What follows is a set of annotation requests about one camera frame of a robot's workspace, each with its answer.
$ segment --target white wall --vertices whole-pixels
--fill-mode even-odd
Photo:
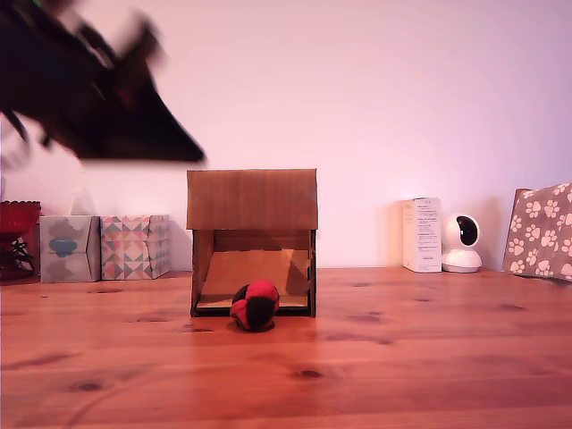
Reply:
[[[571,180],[569,0],[84,0],[79,12],[114,42],[135,10],[161,32],[157,85],[209,168],[317,167],[320,266],[399,264],[395,201],[437,196],[481,222],[485,265],[499,268],[515,188]],[[167,213],[181,228],[174,267],[190,269],[188,165],[33,155],[4,171],[5,199],[66,213],[84,183],[99,214]]]

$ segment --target security camera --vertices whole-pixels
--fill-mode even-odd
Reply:
[[[450,214],[443,220],[443,271],[474,273],[483,264],[473,249],[479,242],[481,229],[468,214]]]

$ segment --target patterned tissue box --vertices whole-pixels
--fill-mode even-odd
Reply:
[[[156,279],[171,271],[168,215],[102,216],[103,280]]]
[[[96,282],[101,279],[99,217],[40,216],[40,280]]]

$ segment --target black fabric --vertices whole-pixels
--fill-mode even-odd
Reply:
[[[270,322],[274,316],[274,301],[269,298],[254,297],[247,302],[247,322],[250,329],[256,330]]]
[[[246,286],[242,286],[239,289],[239,291],[234,294],[234,298],[232,299],[232,304],[234,304],[237,301],[240,301],[241,299],[246,299],[248,286],[250,285],[247,284]]]

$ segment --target cardboard box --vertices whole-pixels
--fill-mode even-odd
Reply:
[[[414,198],[403,202],[403,266],[416,273],[442,270],[441,201]]]
[[[267,279],[278,314],[315,316],[316,170],[189,171],[191,314],[228,314],[242,286]]]
[[[99,225],[97,216],[40,216],[40,280],[100,280]]]
[[[103,216],[103,280],[151,280],[171,271],[168,215]]]

